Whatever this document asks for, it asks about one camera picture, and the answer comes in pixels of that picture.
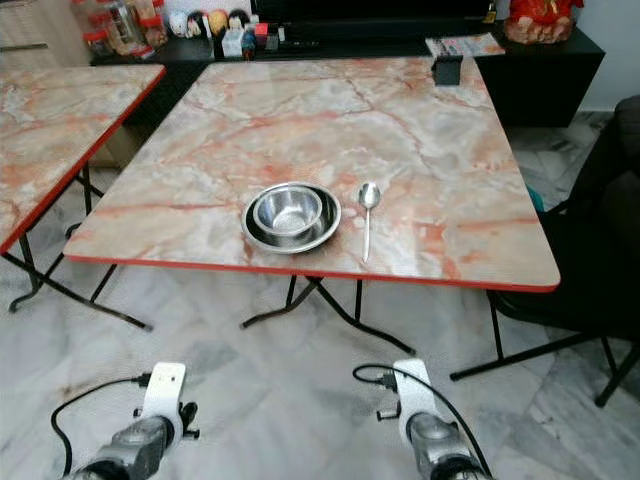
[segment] metal plate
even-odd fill
[[[312,189],[320,197],[322,202],[322,215],[318,221],[306,232],[298,237],[278,237],[270,235],[258,227],[253,219],[253,209],[258,199],[269,190],[282,187],[283,185],[299,185]],[[292,254],[309,251],[326,242],[333,235],[340,224],[342,208],[340,202],[329,190],[319,185],[305,182],[289,182],[286,184],[274,185],[267,190],[260,192],[242,212],[242,231],[249,241],[261,250]]]

